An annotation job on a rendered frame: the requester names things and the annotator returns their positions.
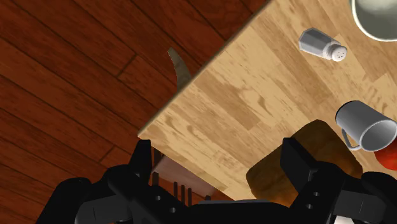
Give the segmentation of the red round fruit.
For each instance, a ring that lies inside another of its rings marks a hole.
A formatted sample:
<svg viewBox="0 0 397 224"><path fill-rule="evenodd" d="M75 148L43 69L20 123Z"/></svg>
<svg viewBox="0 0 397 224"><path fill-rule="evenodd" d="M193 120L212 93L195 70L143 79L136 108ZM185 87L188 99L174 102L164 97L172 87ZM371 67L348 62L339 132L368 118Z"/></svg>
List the red round fruit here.
<svg viewBox="0 0 397 224"><path fill-rule="evenodd" d="M389 146L374 154L377 161L386 169L397 171L397 141L393 141Z"/></svg>

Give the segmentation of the grey salt shaker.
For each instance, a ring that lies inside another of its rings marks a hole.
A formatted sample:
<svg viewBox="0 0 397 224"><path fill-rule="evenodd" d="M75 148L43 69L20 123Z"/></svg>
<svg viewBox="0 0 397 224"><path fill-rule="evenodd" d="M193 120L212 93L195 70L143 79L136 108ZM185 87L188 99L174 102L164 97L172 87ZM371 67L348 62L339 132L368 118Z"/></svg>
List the grey salt shaker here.
<svg viewBox="0 0 397 224"><path fill-rule="evenodd" d="M340 62L347 56L345 46L316 28L303 31L298 46L304 52L335 62Z"/></svg>

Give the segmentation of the light wooden table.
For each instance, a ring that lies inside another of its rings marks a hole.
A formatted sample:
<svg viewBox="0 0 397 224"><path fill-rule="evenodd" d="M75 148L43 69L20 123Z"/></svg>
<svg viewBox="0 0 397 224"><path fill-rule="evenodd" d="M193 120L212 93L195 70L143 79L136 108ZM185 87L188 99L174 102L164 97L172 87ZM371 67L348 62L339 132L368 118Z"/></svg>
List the light wooden table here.
<svg viewBox="0 0 397 224"><path fill-rule="evenodd" d="M345 46L345 59L302 51L310 28ZM229 197L250 199L249 168L316 119L342 138L335 114L352 100L397 121L397 41L361 32L349 0L270 0L138 135Z"/></svg>

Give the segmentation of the dark chair with pale seat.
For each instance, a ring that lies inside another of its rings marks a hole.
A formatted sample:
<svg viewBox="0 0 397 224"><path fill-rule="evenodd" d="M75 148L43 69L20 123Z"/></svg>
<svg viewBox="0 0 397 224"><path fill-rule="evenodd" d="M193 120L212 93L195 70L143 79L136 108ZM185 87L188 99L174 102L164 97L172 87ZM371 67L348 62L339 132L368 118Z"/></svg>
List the dark chair with pale seat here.
<svg viewBox="0 0 397 224"><path fill-rule="evenodd" d="M211 198L215 187L182 165L152 148L154 182L169 191L187 206Z"/></svg>

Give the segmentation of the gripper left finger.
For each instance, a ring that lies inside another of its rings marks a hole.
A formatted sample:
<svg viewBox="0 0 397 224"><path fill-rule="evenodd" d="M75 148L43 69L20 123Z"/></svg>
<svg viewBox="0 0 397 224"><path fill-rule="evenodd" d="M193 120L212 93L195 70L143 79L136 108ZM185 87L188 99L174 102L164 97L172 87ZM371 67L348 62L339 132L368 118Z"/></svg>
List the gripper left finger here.
<svg viewBox="0 0 397 224"><path fill-rule="evenodd" d="M190 209L158 185L149 185L151 142L137 142L129 163L110 167L92 183L60 182L35 224L185 224Z"/></svg>

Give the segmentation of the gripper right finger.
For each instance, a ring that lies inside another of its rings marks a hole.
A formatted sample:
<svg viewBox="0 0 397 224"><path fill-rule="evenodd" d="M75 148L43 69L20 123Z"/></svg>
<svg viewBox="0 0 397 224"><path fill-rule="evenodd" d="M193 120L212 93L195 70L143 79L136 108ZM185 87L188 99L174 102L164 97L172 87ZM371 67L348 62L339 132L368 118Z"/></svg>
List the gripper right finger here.
<svg viewBox="0 0 397 224"><path fill-rule="evenodd" d="M282 141L280 166L298 196L290 208L310 224L397 224L397 179L368 171L354 178L333 163L317 161L294 138Z"/></svg>

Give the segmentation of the brown bread loaf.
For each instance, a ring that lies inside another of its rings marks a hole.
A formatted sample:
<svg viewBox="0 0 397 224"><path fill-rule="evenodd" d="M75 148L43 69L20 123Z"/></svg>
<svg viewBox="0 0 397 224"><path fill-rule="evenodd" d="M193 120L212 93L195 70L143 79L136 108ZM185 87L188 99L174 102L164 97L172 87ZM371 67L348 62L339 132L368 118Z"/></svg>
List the brown bread loaf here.
<svg viewBox="0 0 397 224"><path fill-rule="evenodd" d="M362 176L361 164L326 122L314 120L295 132L292 137L316 160L331 162L352 177ZM281 169L281 148L278 146L250 168L246 179L257 199L267 199L289 207L298 193Z"/></svg>

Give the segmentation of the white bowl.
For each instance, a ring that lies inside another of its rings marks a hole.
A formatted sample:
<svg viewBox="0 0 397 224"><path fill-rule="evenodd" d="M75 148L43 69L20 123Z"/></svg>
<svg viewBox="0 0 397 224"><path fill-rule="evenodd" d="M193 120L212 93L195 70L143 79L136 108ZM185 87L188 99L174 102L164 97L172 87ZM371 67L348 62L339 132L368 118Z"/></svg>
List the white bowl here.
<svg viewBox="0 0 397 224"><path fill-rule="evenodd" d="M397 0L349 0L353 19L369 38L397 41Z"/></svg>

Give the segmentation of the grey mug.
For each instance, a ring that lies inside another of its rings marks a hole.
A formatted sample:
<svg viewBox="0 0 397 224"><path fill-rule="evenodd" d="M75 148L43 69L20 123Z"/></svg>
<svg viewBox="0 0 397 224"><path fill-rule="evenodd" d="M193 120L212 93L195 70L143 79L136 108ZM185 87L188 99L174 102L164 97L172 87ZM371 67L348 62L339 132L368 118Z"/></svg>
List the grey mug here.
<svg viewBox="0 0 397 224"><path fill-rule="evenodd" d="M335 121L351 151L380 151L397 138L397 122L361 101L343 104Z"/></svg>

